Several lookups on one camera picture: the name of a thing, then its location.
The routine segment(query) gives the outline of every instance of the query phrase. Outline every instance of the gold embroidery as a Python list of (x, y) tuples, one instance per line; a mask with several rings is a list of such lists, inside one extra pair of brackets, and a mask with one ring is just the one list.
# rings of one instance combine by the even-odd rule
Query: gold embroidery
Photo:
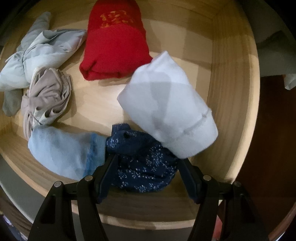
[(124, 10), (112, 11), (109, 14), (104, 13), (100, 17), (103, 20), (101, 28), (106, 28), (111, 25), (116, 25), (118, 23), (124, 23), (128, 25), (132, 25), (134, 23), (134, 19), (130, 15), (128, 15)]

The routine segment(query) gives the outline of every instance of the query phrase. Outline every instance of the navy blue cloth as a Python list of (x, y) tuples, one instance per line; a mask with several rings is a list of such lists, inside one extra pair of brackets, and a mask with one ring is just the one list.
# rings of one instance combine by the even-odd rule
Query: navy blue cloth
[(106, 151), (118, 154), (113, 185), (126, 191), (155, 192), (164, 189), (177, 171), (178, 158), (147, 133), (128, 124), (112, 127)]

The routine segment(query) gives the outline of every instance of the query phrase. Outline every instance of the red sock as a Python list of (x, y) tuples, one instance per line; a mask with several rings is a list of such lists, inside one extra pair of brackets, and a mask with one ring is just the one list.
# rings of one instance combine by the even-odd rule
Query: red sock
[(152, 60), (135, 0), (98, 0), (87, 35), (79, 66), (86, 80), (121, 78)]

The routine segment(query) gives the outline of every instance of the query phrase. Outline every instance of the metal screw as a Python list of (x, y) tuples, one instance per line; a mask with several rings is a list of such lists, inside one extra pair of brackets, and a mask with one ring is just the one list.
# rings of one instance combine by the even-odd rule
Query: metal screw
[(235, 181), (233, 184), (238, 188), (240, 188), (242, 186), (242, 184), (238, 181)]
[(210, 181), (212, 178), (209, 175), (204, 175), (203, 179), (206, 180), (206, 181)]
[(61, 185), (62, 185), (62, 182), (60, 182), (60, 181), (57, 181), (57, 182), (54, 183), (54, 186), (55, 186), (56, 188), (58, 188), (58, 187), (61, 186)]
[(87, 176), (84, 178), (84, 180), (87, 181), (87, 182), (91, 181), (92, 179), (93, 179), (92, 175), (87, 175)]

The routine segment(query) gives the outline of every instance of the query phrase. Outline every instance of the beige bundled cloth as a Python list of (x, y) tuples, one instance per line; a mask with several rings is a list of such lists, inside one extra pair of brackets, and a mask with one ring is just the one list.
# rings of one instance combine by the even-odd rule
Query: beige bundled cloth
[(21, 104), (24, 136), (27, 139), (35, 126), (50, 125), (65, 111), (71, 89), (70, 76), (58, 69), (41, 68), (34, 74)]

